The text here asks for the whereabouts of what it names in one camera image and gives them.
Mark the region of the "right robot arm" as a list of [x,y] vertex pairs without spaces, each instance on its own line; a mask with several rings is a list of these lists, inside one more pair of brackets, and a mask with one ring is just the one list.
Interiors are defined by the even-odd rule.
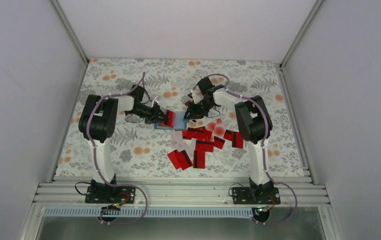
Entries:
[[210,77],[202,78],[187,95],[185,119],[208,116],[214,107],[225,107],[236,114],[238,132],[246,142],[250,156],[249,197],[261,204],[274,188],[269,174],[268,141],[273,123],[261,96],[246,97],[225,85],[213,85]]

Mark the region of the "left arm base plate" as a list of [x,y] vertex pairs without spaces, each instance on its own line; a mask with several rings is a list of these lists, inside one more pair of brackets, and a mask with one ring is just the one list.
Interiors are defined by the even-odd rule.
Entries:
[[131,186],[89,186],[84,201],[87,204],[133,204],[135,194],[136,188]]

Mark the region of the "teal leather card holder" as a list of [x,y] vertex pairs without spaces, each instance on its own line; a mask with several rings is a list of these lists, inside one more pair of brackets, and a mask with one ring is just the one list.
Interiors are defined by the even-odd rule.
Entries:
[[185,112],[184,111],[174,111],[175,118],[174,118],[174,125],[173,127],[165,126],[164,123],[155,123],[154,129],[155,130],[186,130],[188,128],[189,120],[185,119]]

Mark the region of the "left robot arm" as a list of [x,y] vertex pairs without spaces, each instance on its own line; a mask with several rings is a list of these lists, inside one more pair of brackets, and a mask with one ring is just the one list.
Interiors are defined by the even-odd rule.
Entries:
[[109,144],[115,132],[118,110],[126,115],[135,115],[146,124],[172,126],[175,114],[169,110],[162,111],[156,100],[150,106],[143,103],[146,93],[143,86],[135,84],[125,95],[103,97],[90,94],[86,99],[78,129],[91,147],[95,164],[89,192],[97,193],[106,203],[114,201],[118,195]]

